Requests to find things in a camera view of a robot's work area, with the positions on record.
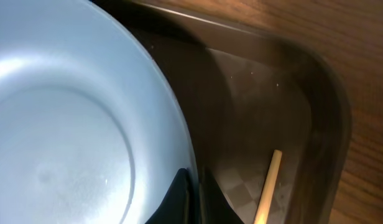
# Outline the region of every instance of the wood grain surface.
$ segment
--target wood grain surface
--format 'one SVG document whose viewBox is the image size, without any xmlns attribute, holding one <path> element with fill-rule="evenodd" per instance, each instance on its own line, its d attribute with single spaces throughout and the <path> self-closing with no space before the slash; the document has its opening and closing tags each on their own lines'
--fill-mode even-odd
<svg viewBox="0 0 383 224">
<path fill-rule="evenodd" d="M 330 223 L 383 223 L 383 0 L 158 0 L 261 27 L 316 50 L 338 72 L 353 135 Z"/>
</svg>

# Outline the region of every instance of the chopstick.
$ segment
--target chopstick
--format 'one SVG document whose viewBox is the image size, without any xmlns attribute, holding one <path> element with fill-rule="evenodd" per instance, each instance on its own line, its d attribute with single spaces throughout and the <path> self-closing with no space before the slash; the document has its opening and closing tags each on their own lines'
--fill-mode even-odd
<svg viewBox="0 0 383 224">
<path fill-rule="evenodd" d="M 261 199 L 259 200 L 259 206 L 255 215 L 254 224 L 266 224 L 270 204 L 272 203 L 277 174 L 279 173 L 281 157 L 282 152 L 275 150 L 273 153 L 272 162 L 270 162 L 269 171 L 267 172 Z"/>
</svg>

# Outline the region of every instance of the tray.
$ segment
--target tray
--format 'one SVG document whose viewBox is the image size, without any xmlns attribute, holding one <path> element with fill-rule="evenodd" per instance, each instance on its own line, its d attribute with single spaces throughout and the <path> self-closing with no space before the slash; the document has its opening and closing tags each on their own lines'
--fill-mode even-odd
<svg viewBox="0 0 383 224">
<path fill-rule="evenodd" d="M 273 150 L 280 149 L 269 221 L 328 223 L 351 113 L 321 58 L 263 30 L 176 7 L 94 2 L 129 29 L 163 71 L 199 169 L 213 171 L 238 214 L 245 204 L 256 206 Z M 249 222 L 253 215 L 241 218 Z"/>
</svg>

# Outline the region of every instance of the light blue plate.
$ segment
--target light blue plate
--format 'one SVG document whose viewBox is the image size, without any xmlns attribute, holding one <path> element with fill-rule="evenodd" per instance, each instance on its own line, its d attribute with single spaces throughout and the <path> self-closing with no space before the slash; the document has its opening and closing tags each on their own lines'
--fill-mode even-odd
<svg viewBox="0 0 383 224">
<path fill-rule="evenodd" d="M 0 223 L 144 223 L 197 172 L 164 76 L 84 0 L 0 0 Z"/>
</svg>

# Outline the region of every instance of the wooden stick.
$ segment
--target wooden stick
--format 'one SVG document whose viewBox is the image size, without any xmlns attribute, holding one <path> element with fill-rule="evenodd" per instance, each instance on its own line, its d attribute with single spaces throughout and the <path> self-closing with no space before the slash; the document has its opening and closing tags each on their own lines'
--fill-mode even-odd
<svg viewBox="0 0 383 224">
<path fill-rule="evenodd" d="M 261 200 L 259 201 L 258 210 L 255 215 L 254 224 L 266 224 L 270 204 L 272 203 L 277 174 L 279 173 L 281 156 L 281 151 L 274 151 L 272 162 L 270 163 L 269 171 L 266 176 L 265 186 L 262 191 Z"/>
</svg>

